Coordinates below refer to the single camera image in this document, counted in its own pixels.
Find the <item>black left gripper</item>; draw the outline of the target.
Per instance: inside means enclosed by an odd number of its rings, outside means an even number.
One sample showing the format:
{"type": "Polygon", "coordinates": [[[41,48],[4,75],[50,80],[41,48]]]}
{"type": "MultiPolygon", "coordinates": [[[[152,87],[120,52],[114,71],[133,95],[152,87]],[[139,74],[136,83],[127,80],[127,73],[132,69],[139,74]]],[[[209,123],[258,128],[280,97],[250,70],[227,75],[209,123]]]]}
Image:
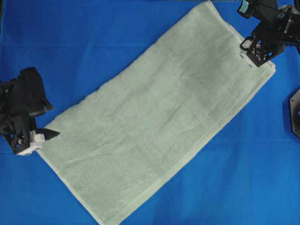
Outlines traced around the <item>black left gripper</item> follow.
{"type": "Polygon", "coordinates": [[[26,156],[60,132],[37,128],[36,117],[52,110],[35,67],[20,71],[17,79],[0,83],[0,135],[15,155],[26,156]]]}

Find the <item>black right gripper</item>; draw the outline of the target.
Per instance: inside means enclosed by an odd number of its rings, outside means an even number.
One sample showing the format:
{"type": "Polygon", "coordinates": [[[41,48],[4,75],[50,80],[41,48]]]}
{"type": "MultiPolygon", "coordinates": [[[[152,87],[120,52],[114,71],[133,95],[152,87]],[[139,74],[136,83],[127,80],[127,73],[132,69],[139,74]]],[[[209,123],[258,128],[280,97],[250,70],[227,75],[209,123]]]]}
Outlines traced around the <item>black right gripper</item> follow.
{"type": "Polygon", "coordinates": [[[285,51],[287,46],[300,50],[300,2],[278,7],[276,0],[243,0],[237,12],[260,22],[240,44],[241,50],[257,67],[285,51]]]}

